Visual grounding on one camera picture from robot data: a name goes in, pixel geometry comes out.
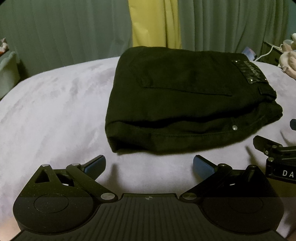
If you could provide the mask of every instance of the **yellow curtain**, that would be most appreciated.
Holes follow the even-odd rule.
[[[128,0],[133,46],[181,48],[178,0]]]

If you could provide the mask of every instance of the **black jeans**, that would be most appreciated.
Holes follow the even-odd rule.
[[[105,131],[113,152],[209,149],[279,120],[275,99],[243,54],[134,47],[119,59]]]

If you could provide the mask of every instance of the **stuffed toy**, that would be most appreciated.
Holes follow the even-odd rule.
[[[0,46],[0,56],[9,50],[6,39],[5,38],[1,39],[1,42],[2,42],[2,45]]]
[[[291,44],[283,42],[283,54],[279,58],[279,65],[283,72],[296,80],[296,33],[292,34]]]

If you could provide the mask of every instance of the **back pocket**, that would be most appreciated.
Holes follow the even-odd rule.
[[[145,88],[232,96],[213,53],[145,47],[134,57],[130,69]]]

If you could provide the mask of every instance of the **metal screw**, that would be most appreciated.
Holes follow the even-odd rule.
[[[113,198],[115,198],[115,195],[113,193],[106,192],[101,195],[101,198],[104,200],[112,200]]]
[[[182,195],[183,198],[187,199],[187,200],[193,200],[196,199],[196,195],[194,193],[191,192],[186,192]]]

